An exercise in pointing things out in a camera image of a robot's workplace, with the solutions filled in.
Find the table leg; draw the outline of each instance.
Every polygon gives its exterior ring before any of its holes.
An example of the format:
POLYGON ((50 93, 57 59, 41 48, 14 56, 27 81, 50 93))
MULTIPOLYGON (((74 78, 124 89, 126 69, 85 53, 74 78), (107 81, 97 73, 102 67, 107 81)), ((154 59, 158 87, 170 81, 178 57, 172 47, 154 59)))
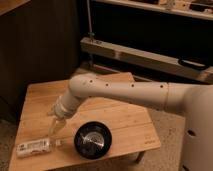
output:
POLYGON ((142 160, 142 158, 143 158, 143 156, 144 156, 144 153, 145 153, 144 151, 138 153, 138 157, 137 157, 136 160, 135 160, 135 162, 136 162, 137 164, 139 164, 139 163, 141 162, 141 160, 142 160))

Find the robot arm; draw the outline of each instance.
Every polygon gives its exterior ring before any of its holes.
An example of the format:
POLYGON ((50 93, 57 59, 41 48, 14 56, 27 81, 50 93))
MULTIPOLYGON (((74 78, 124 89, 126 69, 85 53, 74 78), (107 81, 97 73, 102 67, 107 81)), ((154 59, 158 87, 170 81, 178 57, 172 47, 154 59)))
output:
POLYGON ((60 96, 51 110, 55 115, 51 133, 57 132, 71 118, 88 97, 106 97, 153 109, 181 114, 183 99, 198 85, 163 82, 106 82, 94 74, 83 74, 70 79, 66 92, 60 96))
POLYGON ((107 97, 176 114, 186 114, 180 170, 213 170, 213 85, 106 82, 84 74, 69 81, 51 114, 49 135, 66 124, 88 97, 107 97))

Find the wooden tabletop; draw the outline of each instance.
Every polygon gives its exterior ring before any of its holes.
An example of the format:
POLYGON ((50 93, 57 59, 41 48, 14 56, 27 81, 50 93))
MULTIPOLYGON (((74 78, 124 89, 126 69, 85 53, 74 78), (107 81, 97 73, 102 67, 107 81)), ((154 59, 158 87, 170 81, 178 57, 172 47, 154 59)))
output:
MULTIPOLYGON (((131 73, 100 76, 108 81, 134 81, 131 73)), ((46 113, 57 97, 62 94, 68 81, 32 84, 28 87, 21 115, 9 171, 41 171, 65 166, 79 165, 94 160, 81 157, 75 150, 73 138, 78 128, 88 121, 100 121, 112 133, 112 145, 108 153, 98 159, 126 155, 160 147, 160 141, 146 108, 106 98, 89 98, 69 119, 55 138, 62 140, 62 146, 51 153, 17 158, 16 146, 47 135, 52 117, 46 113)))
POLYGON ((9 12, 30 0, 0 0, 0 15, 9 12))

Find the screw hole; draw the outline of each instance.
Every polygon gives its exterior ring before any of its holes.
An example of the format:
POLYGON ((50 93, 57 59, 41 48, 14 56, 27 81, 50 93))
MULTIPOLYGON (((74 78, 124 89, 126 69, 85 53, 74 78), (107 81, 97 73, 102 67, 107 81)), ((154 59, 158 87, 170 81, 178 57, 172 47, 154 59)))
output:
POLYGON ((187 132, 188 132, 188 134, 189 134, 191 137, 195 137, 195 136, 196 136, 195 132, 192 131, 192 130, 188 130, 187 132))
POLYGON ((189 169, 184 165, 183 165, 183 169, 184 169, 184 171, 189 171, 189 169))

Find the black bowl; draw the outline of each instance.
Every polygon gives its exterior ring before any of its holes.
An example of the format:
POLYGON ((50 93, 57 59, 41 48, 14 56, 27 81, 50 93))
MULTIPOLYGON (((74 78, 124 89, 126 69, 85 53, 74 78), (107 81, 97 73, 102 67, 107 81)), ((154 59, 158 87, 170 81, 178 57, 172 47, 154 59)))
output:
POLYGON ((100 122, 88 122, 82 125, 74 138, 78 153, 87 159, 104 156, 112 143, 110 130, 100 122))

